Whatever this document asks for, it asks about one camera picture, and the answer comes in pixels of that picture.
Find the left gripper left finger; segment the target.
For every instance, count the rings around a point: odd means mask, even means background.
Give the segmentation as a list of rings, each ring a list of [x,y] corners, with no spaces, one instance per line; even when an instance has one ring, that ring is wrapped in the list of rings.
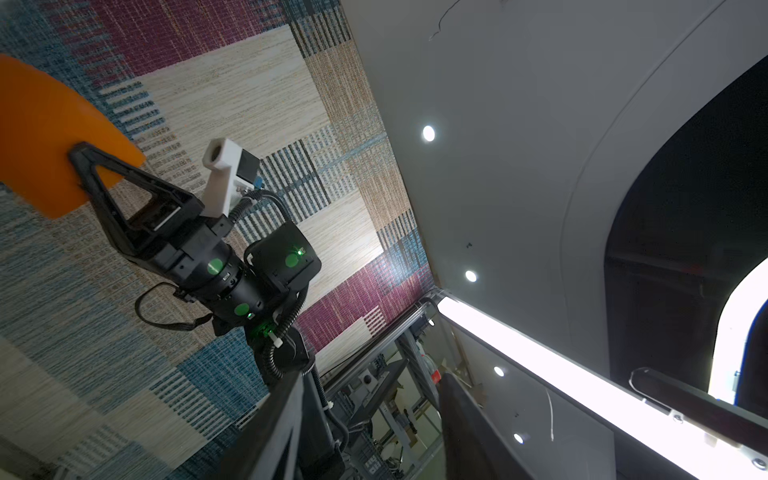
[[[225,452],[210,479],[292,479],[302,425],[303,379],[290,372]]]

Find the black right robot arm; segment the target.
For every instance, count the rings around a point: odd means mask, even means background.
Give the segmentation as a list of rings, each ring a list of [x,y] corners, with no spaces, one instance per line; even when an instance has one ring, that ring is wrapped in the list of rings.
[[[285,202],[258,185],[261,162],[210,142],[201,196],[82,142],[68,154],[110,244],[199,302],[217,335],[242,328],[269,396],[215,471],[218,479],[339,479],[348,429],[295,327],[322,263]]]

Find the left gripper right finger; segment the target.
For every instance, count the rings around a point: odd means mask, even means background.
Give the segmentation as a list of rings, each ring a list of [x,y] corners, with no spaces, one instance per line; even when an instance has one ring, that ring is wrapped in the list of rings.
[[[459,379],[438,384],[447,479],[533,479]]]

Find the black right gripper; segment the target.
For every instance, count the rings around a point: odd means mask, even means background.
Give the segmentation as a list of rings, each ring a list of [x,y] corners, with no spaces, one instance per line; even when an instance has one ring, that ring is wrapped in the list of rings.
[[[170,282],[212,282],[234,267],[224,214],[206,216],[192,193],[89,143],[68,158],[109,242]]]

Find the orange wine glass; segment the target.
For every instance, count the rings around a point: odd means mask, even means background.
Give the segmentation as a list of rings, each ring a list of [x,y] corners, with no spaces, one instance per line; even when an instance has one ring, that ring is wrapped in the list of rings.
[[[86,142],[140,167],[141,151],[89,101],[48,74],[1,56],[1,183],[57,219],[87,202],[68,153]]]

